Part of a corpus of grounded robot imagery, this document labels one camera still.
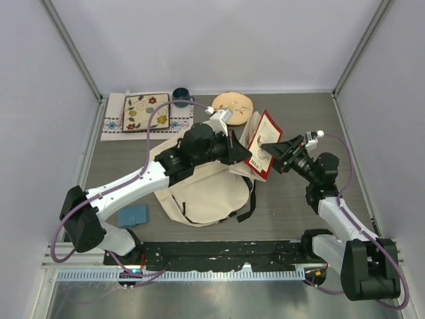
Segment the metal grate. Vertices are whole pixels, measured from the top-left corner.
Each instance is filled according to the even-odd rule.
[[[143,281],[140,278],[120,278],[122,269],[62,269],[56,281]],[[167,271],[160,276],[158,282],[198,282],[198,281],[255,281],[255,280],[304,280],[304,268],[295,271],[253,272],[251,268],[244,267],[238,272],[177,272]]]

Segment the flower pattern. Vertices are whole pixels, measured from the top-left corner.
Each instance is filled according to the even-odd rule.
[[[165,124],[167,121],[167,117],[165,115],[162,115],[160,117],[157,118],[157,121],[159,124]]]

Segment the gray table surface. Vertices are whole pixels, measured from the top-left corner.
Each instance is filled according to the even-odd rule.
[[[343,135],[331,95],[320,94],[253,94],[249,96],[257,111],[267,109],[283,129],[282,140],[288,140],[309,130],[324,130]],[[196,96],[196,101],[211,105],[214,96]],[[195,122],[208,116],[195,108]],[[240,134],[243,127],[236,127]],[[152,147],[162,141],[152,141]],[[109,183],[143,165],[146,157],[146,142],[98,141],[94,150],[86,188]],[[341,189],[349,179],[349,159],[342,143],[332,137],[319,141],[313,157],[321,152],[331,152],[340,159],[337,184]],[[134,227],[142,241],[234,241],[299,239],[306,229],[329,228],[305,202],[307,181],[291,171],[279,175],[272,172],[266,183],[258,182],[257,208],[251,218],[242,223],[229,219],[224,223],[207,227],[191,227],[170,220],[154,194],[149,194],[129,206],[146,203],[149,207],[149,222]],[[344,194],[354,214],[369,228],[371,220],[357,178]],[[116,214],[108,222],[116,225]]]

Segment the patterned cloth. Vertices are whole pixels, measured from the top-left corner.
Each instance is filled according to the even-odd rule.
[[[138,94],[152,94],[166,92],[140,92]],[[122,132],[122,116],[125,94],[111,93],[106,106],[104,125],[102,128],[101,141],[117,140],[145,140],[145,132]],[[185,108],[171,106],[170,127],[164,130],[151,131],[151,140],[168,140],[181,130],[188,130],[193,125],[193,105]]]

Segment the robotic arm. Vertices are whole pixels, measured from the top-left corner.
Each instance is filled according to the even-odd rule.
[[[322,153],[314,160],[308,154],[308,150],[316,147],[317,139],[323,136],[322,131],[307,132],[304,137],[262,144],[261,147],[273,156],[273,168],[277,172],[287,173],[293,169],[309,181],[305,189],[307,204],[331,226],[336,236],[329,231],[306,231],[303,237],[309,243],[307,250],[313,257],[321,257],[341,275],[347,298],[398,298],[399,276],[367,236],[376,239],[398,263],[396,245],[368,230],[338,197],[335,184],[338,157]]]
[[[233,130],[227,130],[225,122],[231,116],[230,110],[223,109],[211,116],[209,124],[194,124],[176,146],[155,156],[143,175],[138,169],[86,192],[80,186],[70,189],[60,219],[87,198],[109,193],[83,206],[64,224],[75,250],[84,253],[99,247],[115,252],[125,263],[137,260],[141,251],[139,239],[130,229],[119,229],[106,219],[136,199],[192,176],[198,165],[216,160],[231,165],[250,158],[251,152],[239,143]]]

